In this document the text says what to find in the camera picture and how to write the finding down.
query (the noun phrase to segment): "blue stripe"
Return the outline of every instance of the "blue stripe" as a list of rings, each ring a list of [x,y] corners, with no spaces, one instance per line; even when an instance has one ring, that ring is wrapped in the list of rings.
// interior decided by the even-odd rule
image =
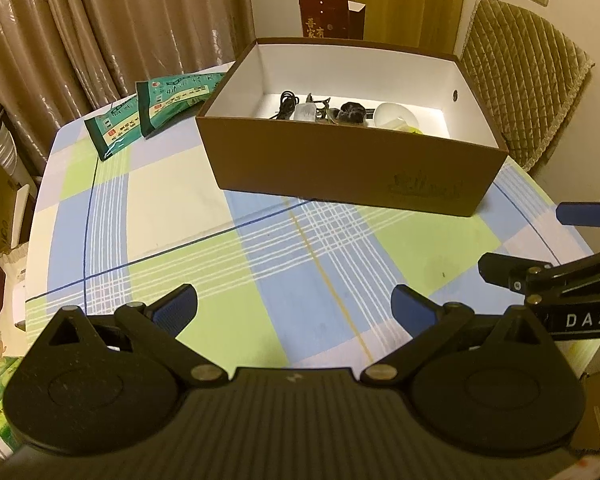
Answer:
[[[239,211],[233,205],[230,210],[236,216]],[[295,222],[265,225],[270,229],[254,234],[254,229],[241,228],[238,234],[290,362],[354,337],[338,302],[358,333],[392,318],[391,291],[404,277],[355,206],[312,202]],[[298,332],[305,334],[302,340],[294,336]]]
[[[558,256],[555,255],[554,251],[552,250],[551,247],[549,247],[549,244],[546,242],[546,240],[544,240],[544,238],[542,238],[542,235],[538,232],[538,229],[536,229],[536,226],[533,224],[533,220],[529,219],[523,212],[522,210],[516,205],[515,202],[513,202],[512,199],[510,199],[507,194],[500,188],[500,186],[498,186],[498,184],[496,184],[495,182],[493,183],[495,185],[495,187],[497,187],[500,192],[507,197],[507,200],[509,200],[512,204],[513,207],[515,207],[518,212],[525,218],[526,222],[531,226],[531,228],[536,232],[536,234],[538,235],[538,238],[540,238],[542,240],[542,243],[546,246],[547,249],[549,249],[549,252],[553,255],[553,257],[555,258],[555,261],[558,262],[559,264],[561,263],[560,260],[558,259]]]
[[[58,290],[62,290],[63,288],[67,288],[68,286],[75,285],[76,283],[84,283],[86,280],[89,280],[91,278],[97,278],[98,276],[101,276],[103,274],[107,274],[108,272],[111,272],[112,270],[123,269],[124,267],[129,267],[129,266],[132,266],[133,264],[137,264],[139,262],[145,262],[145,261],[151,260],[152,258],[155,258],[157,256],[163,256],[164,254],[168,254],[168,253],[171,253],[173,251],[177,251],[178,249],[181,249],[183,247],[188,247],[188,246],[191,246],[193,244],[197,244],[198,242],[203,242],[204,240],[209,240],[210,238],[214,238],[216,236],[223,235],[223,234],[229,233],[231,231],[235,231],[236,229],[240,229],[241,227],[245,227],[245,226],[254,224],[256,222],[259,222],[261,220],[266,220],[267,218],[272,218],[273,216],[277,216],[277,215],[280,215],[282,213],[286,213],[287,211],[291,211],[292,209],[296,209],[298,207],[301,207],[304,204],[307,204],[309,202],[310,202],[310,200],[304,200],[303,202],[295,204],[295,205],[293,205],[291,207],[284,208],[284,209],[282,209],[280,211],[276,211],[274,213],[268,214],[268,215],[263,216],[261,218],[256,218],[256,219],[253,219],[253,220],[249,220],[248,222],[245,222],[243,224],[239,224],[237,226],[234,226],[234,227],[231,227],[231,228],[228,228],[228,229],[224,229],[223,231],[218,231],[217,233],[214,233],[214,234],[211,234],[211,235],[207,235],[207,236],[202,237],[202,238],[198,238],[197,240],[192,240],[192,241],[187,242],[185,244],[181,244],[179,246],[172,247],[170,249],[166,249],[166,250],[161,251],[159,253],[151,254],[150,256],[145,256],[144,258],[138,258],[137,260],[129,262],[128,264],[123,264],[123,265],[120,265],[120,266],[117,266],[117,267],[113,267],[111,269],[103,270],[101,272],[97,272],[96,274],[92,274],[90,276],[86,276],[86,258],[84,258],[83,261],[85,263],[84,263],[84,267],[83,267],[83,274],[84,274],[83,279],[76,280],[76,281],[71,282],[71,283],[67,283],[66,285],[58,286],[58,287],[54,288],[53,290],[49,290],[47,292],[44,292],[43,294],[39,294],[37,296],[33,296],[32,298],[29,298],[27,301],[37,300],[38,298],[42,298],[43,296],[46,296],[47,294],[51,294],[52,292],[57,292]],[[87,250],[87,245],[85,243],[84,244],[84,251],[86,252],[86,250]]]
[[[89,216],[91,213],[91,200],[93,199],[93,187],[96,182],[96,174],[98,173],[98,163],[100,159],[96,159],[96,166],[93,168],[93,180],[91,181],[91,191],[89,193],[89,205],[87,206],[87,218],[84,223],[84,247],[82,251],[82,296],[84,299],[84,308],[87,307],[87,231],[89,230]]]
[[[110,271],[110,276],[87,278],[87,314],[112,314],[117,307],[131,301],[131,278],[128,269]]]
[[[127,263],[127,186],[128,173],[94,186],[93,214],[90,215],[93,218],[90,218],[86,238],[90,250],[85,251],[85,266],[90,272],[102,272]]]
[[[520,175],[515,168],[507,167],[502,174],[496,178],[497,184],[501,189],[507,190],[507,198],[516,200],[520,209],[527,211],[525,218],[532,219],[549,211],[549,206],[544,202],[541,196],[529,186],[524,177]]]
[[[497,186],[490,186],[487,190],[480,202],[478,215],[500,243],[515,236],[528,223]]]
[[[80,286],[78,286],[77,283],[74,283],[73,285],[68,285],[67,287],[68,290],[64,291],[62,294],[57,294],[57,293],[49,293],[48,297],[46,298],[46,306],[45,306],[45,312],[48,316],[53,316],[53,314],[55,314],[59,308],[61,308],[62,306],[65,306],[66,304],[74,304],[79,306],[84,312],[86,312],[84,305],[82,304],[81,301],[81,290],[80,290]],[[76,296],[75,300],[72,300],[71,302],[67,302],[66,300],[63,300],[63,298],[68,298],[69,296],[72,296],[74,294],[80,294],[80,296]],[[56,304],[55,306],[49,306],[50,303],[53,302],[58,302],[58,304]]]
[[[58,288],[84,277],[84,229],[89,207],[89,189],[75,194],[58,205],[51,238],[47,289]]]
[[[494,251],[498,254],[508,254],[500,246]],[[509,305],[523,304],[522,294],[511,292],[508,288],[485,283],[478,272],[478,265],[471,266],[460,276],[442,286],[429,299],[437,304],[448,301],[459,301],[470,306],[476,314],[502,314]]]
[[[51,147],[50,155],[75,144],[78,141],[83,126],[84,119],[78,119],[60,128],[58,133],[56,133],[56,140],[54,140],[54,144]]]

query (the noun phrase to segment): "chair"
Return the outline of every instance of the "chair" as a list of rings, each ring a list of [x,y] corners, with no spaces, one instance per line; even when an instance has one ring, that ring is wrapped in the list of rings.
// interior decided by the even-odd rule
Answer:
[[[460,61],[525,171],[555,148],[594,65],[549,21],[499,0],[477,2]]]

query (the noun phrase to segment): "checkered tablecloth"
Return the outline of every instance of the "checkered tablecloth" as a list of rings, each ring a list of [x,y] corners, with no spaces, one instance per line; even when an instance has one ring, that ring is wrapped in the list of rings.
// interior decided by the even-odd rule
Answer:
[[[520,303],[478,275],[487,251],[553,264],[590,254],[510,158],[477,213],[455,218],[223,191],[191,116],[101,162],[76,120],[58,132],[36,205],[27,336],[65,304],[110,313],[191,283],[198,314],[178,339],[229,372],[359,373],[410,339],[391,315],[397,283],[483,314]],[[574,368],[596,348],[570,346]]]

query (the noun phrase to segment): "black cable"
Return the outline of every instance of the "black cable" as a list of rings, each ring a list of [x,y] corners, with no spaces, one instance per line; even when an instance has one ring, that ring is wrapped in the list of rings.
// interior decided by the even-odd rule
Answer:
[[[300,99],[296,97],[296,94],[291,90],[285,90],[280,94],[280,108],[278,109],[278,113],[269,119],[288,120],[299,102]]]

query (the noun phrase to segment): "metal screw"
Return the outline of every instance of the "metal screw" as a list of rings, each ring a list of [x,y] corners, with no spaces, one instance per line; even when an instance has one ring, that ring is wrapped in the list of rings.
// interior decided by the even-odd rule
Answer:
[[[391,365],[371,365],[365,370],[365,374],[375,381],[390,381],[396,377],[398,370]]]
[[[216,365],[198,365],[191,369],[191,377],[197,381],[216,381],[222,376],[222,368]]]
[[[542,301],[542,296],[539,294],[532,294],[528,298],[526,298],[526,302],[532,305],[537,305]]]

